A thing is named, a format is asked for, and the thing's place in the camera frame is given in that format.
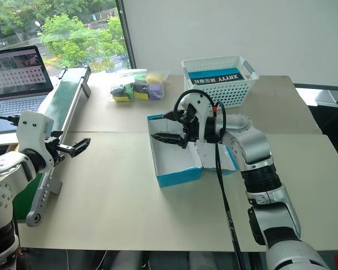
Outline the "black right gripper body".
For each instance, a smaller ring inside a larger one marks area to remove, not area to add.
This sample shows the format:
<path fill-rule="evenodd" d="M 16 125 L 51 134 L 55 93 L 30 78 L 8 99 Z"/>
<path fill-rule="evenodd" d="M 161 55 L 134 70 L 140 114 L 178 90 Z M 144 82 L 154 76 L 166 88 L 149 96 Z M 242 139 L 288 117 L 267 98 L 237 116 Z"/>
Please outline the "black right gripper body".
<path fill-rule="evenodd" d="M 196 142 L 199 138 L 199 121 L 196 113 L 197 111 L 194 106 L 189 104 L 181 116 L 184 131 L 183 143 L 181 145 L 183 149 L 187 147 L 188 142 Z"/>

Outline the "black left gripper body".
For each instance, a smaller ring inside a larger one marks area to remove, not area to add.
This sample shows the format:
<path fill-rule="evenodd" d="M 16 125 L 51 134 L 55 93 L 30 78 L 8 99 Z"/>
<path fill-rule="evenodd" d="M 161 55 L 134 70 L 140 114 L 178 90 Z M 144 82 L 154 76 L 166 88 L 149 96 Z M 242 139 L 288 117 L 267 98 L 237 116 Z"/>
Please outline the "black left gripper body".
<path fill-rule="evenodd" d="M 63 154 L 59 154 L 58 146 L 60 144 L 59 138 L 50 137 L 45 139 L 44 141 L 46 150 L 50 153 L 53 161 L 53 167 L 59 165 L 62 161 L 65 160 L 65 156 Z"/>

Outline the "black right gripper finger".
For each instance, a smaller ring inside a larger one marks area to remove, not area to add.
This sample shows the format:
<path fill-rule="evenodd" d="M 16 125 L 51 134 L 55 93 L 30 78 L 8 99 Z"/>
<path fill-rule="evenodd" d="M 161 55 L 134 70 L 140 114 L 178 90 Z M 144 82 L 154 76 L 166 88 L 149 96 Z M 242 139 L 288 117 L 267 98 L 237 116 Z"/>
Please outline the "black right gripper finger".
<path fill-rule="evenodd" d="M 181 118 L 184 114 L 183 110 L 178 110 L 177 112 L 174 111 L 169 111 L 165 114 L 162 115 L 162 118 L 171 120 L 171 121 L 176 121 L 176 122 L 181 122 Z"/>
<path fill-rule="evenodd" d="M 167 144 L 178 145 L 180 147 L 186 146 L 186 140 L 184 140 L 181 135 L 167 132 L 156 132 L 152 133 L 151 138 Z"/>

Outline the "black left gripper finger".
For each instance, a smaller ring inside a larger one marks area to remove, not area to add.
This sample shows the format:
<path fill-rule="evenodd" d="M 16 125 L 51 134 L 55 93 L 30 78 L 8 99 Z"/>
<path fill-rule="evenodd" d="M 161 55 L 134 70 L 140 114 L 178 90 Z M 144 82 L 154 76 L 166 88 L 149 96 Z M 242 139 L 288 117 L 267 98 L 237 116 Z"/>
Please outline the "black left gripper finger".
<path fill-rule="evenodd" d="M 81 146 L 77 146 L 77 145 L 67 146 L 67 145 L 59 144 L 57 146 L 57 150 L 64 152 L 66 154 L 69 154 L 71 158 L 78 156 L 82 152 Z"/>
<path fill-rule="evenodd" d="M 91 139 L 84 138 L 73 146 L 74 151 L 84 151 L 90 145 Z"/>

